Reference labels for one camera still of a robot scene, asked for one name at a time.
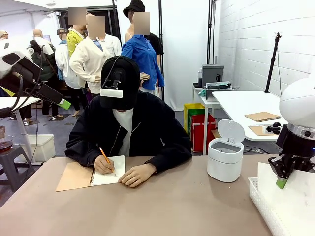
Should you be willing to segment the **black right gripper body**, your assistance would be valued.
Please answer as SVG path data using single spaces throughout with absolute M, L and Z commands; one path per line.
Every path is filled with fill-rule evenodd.
M 281 129 L 276 144 L 282 154 L 312 158 L 315 155 L 315 129 L 287 124 Z

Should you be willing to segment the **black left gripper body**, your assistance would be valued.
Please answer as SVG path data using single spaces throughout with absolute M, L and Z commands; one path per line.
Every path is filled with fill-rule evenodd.
M 41 89 L 39 77 L 42 70 L 38 65 L 26 57 L 10 57 L 9 64 L 11 65 L 9 89 L 11 92 L 16 93 L 19 89 L 18 74 L 23 77 L 23 89 L 25 91 L 37 93 Z

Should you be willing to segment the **person's right hand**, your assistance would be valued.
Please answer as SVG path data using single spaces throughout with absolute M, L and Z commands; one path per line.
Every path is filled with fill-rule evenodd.
M 114 162 L 111 159 L 108 159 L 108 161 L 103 155 L 99 155 L 94 161 L 95 170 L 102 175 L 113 173 L 115 170 Z

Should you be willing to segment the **person's left hand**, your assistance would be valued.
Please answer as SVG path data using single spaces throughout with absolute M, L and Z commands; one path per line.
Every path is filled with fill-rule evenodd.
M 150 163 L 134 166 L 121 176 L 119 183 L 135 188 L 147 181 L 156 171 L 156 167 Z

